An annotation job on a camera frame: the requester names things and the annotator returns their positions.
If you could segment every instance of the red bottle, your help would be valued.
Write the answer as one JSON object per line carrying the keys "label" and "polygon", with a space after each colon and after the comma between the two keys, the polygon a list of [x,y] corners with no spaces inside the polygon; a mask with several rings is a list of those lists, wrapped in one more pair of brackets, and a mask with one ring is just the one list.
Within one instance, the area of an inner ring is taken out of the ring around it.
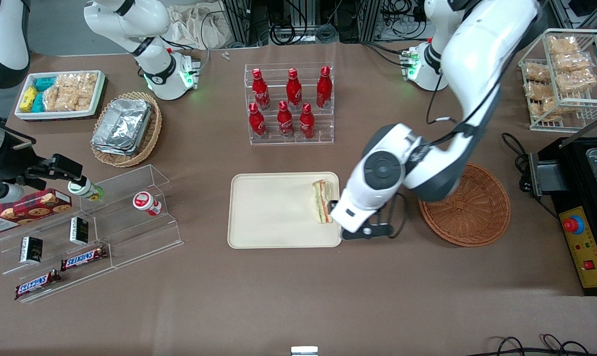
{"label": "red bottle", "polygon": [[255,68],[252,70],[252,91],[255,93],[255,100],[261,110],[268,110],[270,108],[270,92],[267,90],[267,83],[265,83],[261,70]]}
{"label": "red bottle", "polygon": [[292,138],[294,136],[294,127],[292,126],[292,114],[287,110],[287,101],[281,100],[278,103],[276,119],[278,119],[280,135],[285,139]]}
{"label": "red bottle", "polygon": [[287,71],[289,81],[287,81],[287,101],[289,101],[289,110],[298,111],[303,104],[303,87],[298,81],[298,72],[296,68],[289,68]]}
{"label": "red bottle", "polygon": [[300,131],[305,140],[314,138],[314,115],[312,106],[309,103],[303,104],[303,113],[300,115]]}
{"label": "red bottle", "polygon": [[333,91],[333,83],[329,75],[331,74],[331,68],[324,65],[321,68],[321,78],[318,79],[316,85],[316,105],[318,108],[330,109],[331,108],[331,92]]}
{"label": "red bottle", "polygon": [[251,103],[248,107],[250,111],[250,127],[252,133],[257,140],[267,139],[267,129],[265,128],[265,119],[263,114],[258,111],[258,106],[255,103]]}

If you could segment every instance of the red and white bottle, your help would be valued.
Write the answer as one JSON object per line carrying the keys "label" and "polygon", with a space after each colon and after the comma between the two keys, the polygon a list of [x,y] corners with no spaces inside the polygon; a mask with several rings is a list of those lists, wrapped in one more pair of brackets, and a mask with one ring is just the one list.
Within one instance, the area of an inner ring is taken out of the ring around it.
{"label": "red and white bottle", "polygon": [[258,111],[258,106],[255,103],[251,103],[248,107],[250,111],[250,127],[252,133],[257,140],[267,139],[267,129],[265,128],[265,119],[263,114]]}
{"label": "red and white bottle", "polygon": [[267,89],[267,83],[263,79],[261,70],[258,68],[253,69],[252,77],[254,78],[252,91],[255,93],[255,100],[261,110],[268,110],[270,108],[270,92]]}
{"label": "red and white bottle", "polygon": [[331,74],[331,68],[324,65],[321,68],[321,78],[318,79],[316,85],[316,105],[321,109],[331,108],[331,94],[333,91],[333,83],[329,75]]}
{"label": "red and white bottle", "polygon": [[296,68],[289,68],[287,71],[289,80],[287,81],[287,101],[289,101],[289,110],[298,111],[301,110],[303,104],[303,87],[298,81],[298,71]]}
{"label": "red and white bottle", "polygon": [[287,101],[281,100],[278,102],[278,128],[280,135],[284,139],[289,139],[294,136],[294,127],[292,126],[292,113],[287,110]]}
{"label": "red and white bottle", "polygon": [[149,213],[150,216],[156,216],[162,211],[162,203],[147,191],[139,192],[134,196],[134,207]]}
{"label": "red and white bottle", "polygon": [[305,140],[314,138],[314,115],[312,114],[312,106],[309,103],[303,104],[303,113],[300,115],[300,131],[303,133]]}

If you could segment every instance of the acrylic bottle rack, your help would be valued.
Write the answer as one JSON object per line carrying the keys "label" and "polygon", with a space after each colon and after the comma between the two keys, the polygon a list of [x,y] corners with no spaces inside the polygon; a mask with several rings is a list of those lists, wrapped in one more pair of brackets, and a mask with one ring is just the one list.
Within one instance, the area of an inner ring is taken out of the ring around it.
{"label": "acrylic bottle rack", "polygon": [[[316,106],[316,85],[318,79],[321,77],[321,67],[327,65],[331,68],[329,75],[333,83],[333,90],[331,93],[331,108],[321,109]],[[252,70],[258,68],[261,70],[263,79],[268,85],[270,92],[271,105],[268,110],[262,110],[261,113],[265,118],[265,127],[268,131],[268,138],[257,140],[254,138],[252,129],[248,124],[248,104],[255,102],[255,96],[252,90]],[[298,80],[303,88],[303,103],[310,103],[312,105],[312,114],[314,115],[316,135],[310,140],[305,140],[300,131],[300,111],[292,111],[292,125],[294,126],[294,136],[285,139],[280,135],[280,128],[278,128],[278,121],[276,115],[278,114],[278,102],[281,100],[287,101],[287,92],[285,86],[287,85],[287,70],[289,68],[296,68],[298,71]],[[276,63],[276,64],[256,64],[246,65],[244,73],[244,86],[246,104],[244,112],[246,115],[246,125],[248,128],[248,135],[250,144],[252,146],[270,145],[270,144],[326,144],[334,142],[334,108],[335,108],[335,70],[331,62],[314,62],[314,63]]]}

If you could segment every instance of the brown tabletop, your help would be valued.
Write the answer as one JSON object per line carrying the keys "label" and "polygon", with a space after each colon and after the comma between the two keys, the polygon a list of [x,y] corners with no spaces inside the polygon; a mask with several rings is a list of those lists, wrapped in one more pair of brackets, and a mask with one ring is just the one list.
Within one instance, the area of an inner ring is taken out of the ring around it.
{"label": "brown tabletop", "polygon": [[[226,233],[235,174],[333,171],[345,184],[381,126],[403,122],[434,139],[451,124],[427,126],[431,93],[403,82],[398,68],[361,45],[230,50],[229,62],[220,54],[213,52],[199,90],[158,101],[162,133],[145,162],[171,180],[169,212],[185,244],[31,305],[14,302],[16,279],[0,274],[1,356],[275,356],[296,345],[317,345],[323,356],[458,356],[495,350],[495,336],[541,347],[541,333],[597,352],[597,298],[580,297],[558,221],[518,189],[515,155],[500,139],[507,131],[537,151],[558,137],[528,130],[515,67],[502,81],[502,103],[471,158],[495,174],[511,198],[511,224],[499,241],[472,249],[443,241],[408,193],[408,222],[393,240],[233,250]],[[251,147],[244,65],[325,60],[336,65],[336,143]],[[110,81],[105,102],[147,91],[129,55],[34,56],[31,71],[92,69]],[[431,115],[461,117],[449,89],[437,94]],[[35,135],[39,155],[59,152],[83,164],[92,181],[126,171],[94,158],[93,120],[11,117],[8,124]]]}

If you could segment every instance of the yellow control panel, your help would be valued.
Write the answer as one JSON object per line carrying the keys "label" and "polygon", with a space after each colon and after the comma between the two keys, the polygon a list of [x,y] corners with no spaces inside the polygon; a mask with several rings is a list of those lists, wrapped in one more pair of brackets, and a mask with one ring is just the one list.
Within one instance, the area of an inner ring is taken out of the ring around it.
{"label": "yellow control panel", "polygon": [[567,244],[585,288],[597,287],[597,247],[582,207],[560,214]]}

